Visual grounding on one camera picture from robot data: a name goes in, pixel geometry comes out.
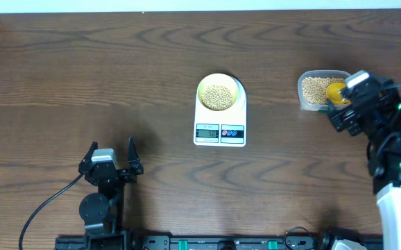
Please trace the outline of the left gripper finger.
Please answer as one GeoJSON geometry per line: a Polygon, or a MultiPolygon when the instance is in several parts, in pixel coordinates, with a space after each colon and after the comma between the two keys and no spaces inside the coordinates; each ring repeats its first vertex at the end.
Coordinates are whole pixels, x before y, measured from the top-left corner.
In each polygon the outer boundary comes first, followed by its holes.
{"type": "Polygon", "coordinates": [[[98,149],[98,143],[96,141],[93,141],[88,152],[85,154],[85,156],[79,163],[78,172],[80,174],[87,174],[90,171],[90,169],[92,168],[92,165],[93,165],[92,164],[92,155],[93,155],[94,151],[97,149],[98,149]]]}
{"type": "Polygon", "coordinates": [[[144,167],[137,154],[135,141],[132,137],[128,139],[128,164],[136,175],[141,175],[144,173],[144,167]]]}

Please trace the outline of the yellow plastic measuring scoop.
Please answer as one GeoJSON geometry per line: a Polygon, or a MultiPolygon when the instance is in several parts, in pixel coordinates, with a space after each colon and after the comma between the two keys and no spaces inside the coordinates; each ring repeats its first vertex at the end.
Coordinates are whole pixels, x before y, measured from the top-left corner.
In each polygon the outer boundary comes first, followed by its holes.
{"type": "Polygon", "coordinates": [[[345,83],[336,82],[331,83],[326,89],[326,96],[327,98],[334,104],[334,105],[346,105],[349,104],[350,101],[345,99],[341,91],[345,88],[345,83]]]}

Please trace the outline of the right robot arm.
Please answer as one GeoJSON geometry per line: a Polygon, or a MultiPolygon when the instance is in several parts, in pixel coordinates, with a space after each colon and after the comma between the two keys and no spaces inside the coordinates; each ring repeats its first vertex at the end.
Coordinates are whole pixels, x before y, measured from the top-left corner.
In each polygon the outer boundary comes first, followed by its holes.
{"type": "Polygon", "coordinates": [[[382,221],[383,247],[401,249],[401,97],[342,109],[330,103],[327,116],[338,132],[368,138],[368,171],[382,221]]]}

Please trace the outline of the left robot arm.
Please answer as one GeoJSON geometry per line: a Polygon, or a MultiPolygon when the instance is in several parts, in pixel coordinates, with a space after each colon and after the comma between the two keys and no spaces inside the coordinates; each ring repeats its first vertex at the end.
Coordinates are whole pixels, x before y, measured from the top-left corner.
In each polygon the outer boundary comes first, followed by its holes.
{"type": "Polygon", "coordinates": [[[136,183],[137,177],[144,173],[133,138],[128,139],[127,161],[129,167],[119,169],[114,150],[99,149],[97,142],[92,143],[81,160],[78,172],[97,187],[79,206],[86,235],[114,234],[121,230],[125,185],[136,183]]]}

